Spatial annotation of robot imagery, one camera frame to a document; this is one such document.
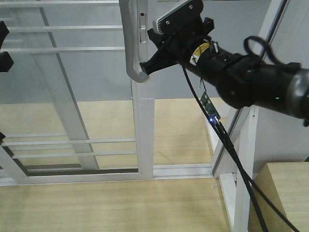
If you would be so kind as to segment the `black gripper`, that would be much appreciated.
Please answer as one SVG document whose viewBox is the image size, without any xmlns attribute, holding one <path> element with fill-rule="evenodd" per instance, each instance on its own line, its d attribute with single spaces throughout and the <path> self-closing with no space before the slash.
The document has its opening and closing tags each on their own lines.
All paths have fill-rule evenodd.
<svg viewBox="0 0 309 232">
<path fill-rule="evenodd" d="M 216 60 L 219 48 L 214 46 L 209 33 L 214 29 L 214 21 L 200 16 L 190 22 L 176 21 L 177 29 L 167 33 L 147 31 L 150 41 L 157 47 L 156 53 L 140 67 L 146 74 L 174 66 L 184 66 L 196 75 L 217 75 L 219 62 Z"/>
</svg>

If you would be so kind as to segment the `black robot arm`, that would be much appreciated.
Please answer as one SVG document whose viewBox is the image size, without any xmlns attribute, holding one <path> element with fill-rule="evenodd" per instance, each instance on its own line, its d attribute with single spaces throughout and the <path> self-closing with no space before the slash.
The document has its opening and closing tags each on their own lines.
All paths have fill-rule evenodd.
<svg viewBox="0 0 309 232">
<path fill-rule="evenodd" d="M 196 18 L 170 34 L 148 30 L 156 45 L 153 57 L 140 64 L 151 74 L 180 64 L 213 85 L 225 103 L 233 108 L 257 105 L 304 120 L 309 124 L 309 72 L 299 63 L 281 63 L 265 41 L 253 40 L 265 47 L 273 64 L 266 64 L 252 51 L 232 54 L 214 42 L 211 18 Z"/>
</svg>

